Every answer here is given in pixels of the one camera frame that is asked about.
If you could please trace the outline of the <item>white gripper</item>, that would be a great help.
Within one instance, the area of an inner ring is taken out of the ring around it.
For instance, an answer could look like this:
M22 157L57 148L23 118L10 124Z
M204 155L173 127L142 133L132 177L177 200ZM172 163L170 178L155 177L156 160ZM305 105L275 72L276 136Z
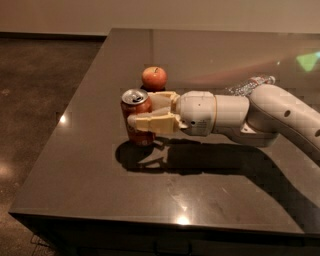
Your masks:
M214 127L216 102L212 93L190 91L149 92L152 112L131 114L128 125L137 131L173 134L181 130L189 136L208 136Z

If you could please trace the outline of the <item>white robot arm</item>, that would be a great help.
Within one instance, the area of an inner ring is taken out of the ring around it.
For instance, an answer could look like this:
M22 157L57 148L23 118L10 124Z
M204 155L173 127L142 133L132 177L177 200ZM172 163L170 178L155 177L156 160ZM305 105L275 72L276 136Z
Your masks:
M130 89L122 102L133 108L125 120L134 132L222 134L255 147L267 147L283 135L314 162L320 161L320 113L275 85L260 85L247 96Z

